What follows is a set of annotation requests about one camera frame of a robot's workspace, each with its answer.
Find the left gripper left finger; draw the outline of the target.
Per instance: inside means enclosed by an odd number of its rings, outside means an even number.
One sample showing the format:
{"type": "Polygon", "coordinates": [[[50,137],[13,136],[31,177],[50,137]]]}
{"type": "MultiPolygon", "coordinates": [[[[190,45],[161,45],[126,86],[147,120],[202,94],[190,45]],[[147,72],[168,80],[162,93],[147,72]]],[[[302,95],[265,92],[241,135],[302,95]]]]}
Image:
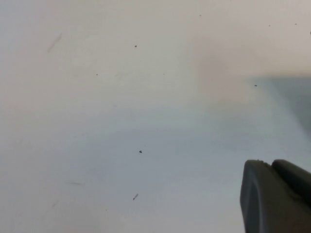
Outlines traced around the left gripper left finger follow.
{"type": "Polygon", "coordinates": [[[240,193],[247,233],[309,233],[311,197],[301,197],[269,165],[260,160],[244,164],[240,193]]]}

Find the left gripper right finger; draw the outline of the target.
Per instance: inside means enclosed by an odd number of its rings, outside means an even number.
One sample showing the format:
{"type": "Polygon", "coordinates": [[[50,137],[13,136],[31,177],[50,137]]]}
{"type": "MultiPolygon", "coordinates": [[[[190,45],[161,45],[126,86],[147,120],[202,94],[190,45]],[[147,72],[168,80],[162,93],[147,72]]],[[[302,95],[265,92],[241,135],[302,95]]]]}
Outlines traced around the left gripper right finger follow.
{"type": "Polygon", "coordinates": [[[273,169],[301,197],[311,196],[311,173],[286,160],[274,160],[273,169]]]}

